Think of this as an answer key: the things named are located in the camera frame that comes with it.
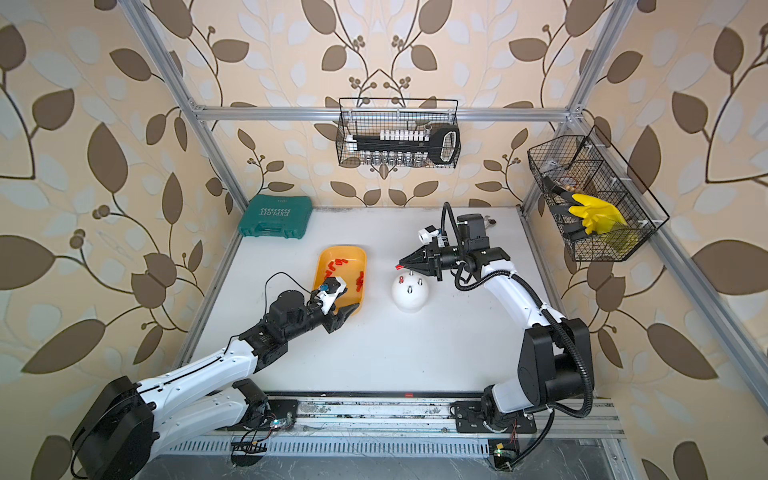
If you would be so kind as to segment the white dome with screws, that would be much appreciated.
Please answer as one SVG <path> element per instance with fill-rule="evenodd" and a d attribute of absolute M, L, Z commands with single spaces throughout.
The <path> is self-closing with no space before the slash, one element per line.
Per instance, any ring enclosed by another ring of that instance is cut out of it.
<path fill-rule="evenodd" d="M 391 287 L 395 306 L 404 313 L 416 313 L 427 303 L 429 284 L 424 275 L 410 271 L 400 271 Z"/>

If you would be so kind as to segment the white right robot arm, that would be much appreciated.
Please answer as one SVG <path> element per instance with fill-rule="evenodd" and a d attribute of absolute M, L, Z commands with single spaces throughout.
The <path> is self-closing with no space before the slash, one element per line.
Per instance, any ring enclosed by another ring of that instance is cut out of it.
<path fill-rule="evenodd" d="M 502 430 L 542 410 L 585 418 L 594 405 L 594 369 L 586 324 L 552 308 L 518 273 L 509 254 L 494 247 L 480 214 L 455 215 L 444 204 L 439 226 L 419 233 L 421 247 L 398 266 L 442 280 L 449 273 L 456 290 L 485 288 L 522 329 L 513 377 L 485 388 L 480 417 Z"/>

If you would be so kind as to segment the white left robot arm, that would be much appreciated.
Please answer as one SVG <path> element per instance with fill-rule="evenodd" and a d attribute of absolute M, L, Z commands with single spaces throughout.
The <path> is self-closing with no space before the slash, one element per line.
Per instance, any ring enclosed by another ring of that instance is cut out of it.
<path fill-rule="evenodd" d="M 132 479 L 166 450 L 210 431 L 266 421 L 266 394 L 252 380 L 286 354 L 290 340 L 317 327 L 333 333 L 358 309 L 339 306 L 345 288 L 321 287 L 304 296 L 282 292 L 250 329 L 227 345 L 166 374 L 109 382 L 70 443 L 77 479 Z"/>

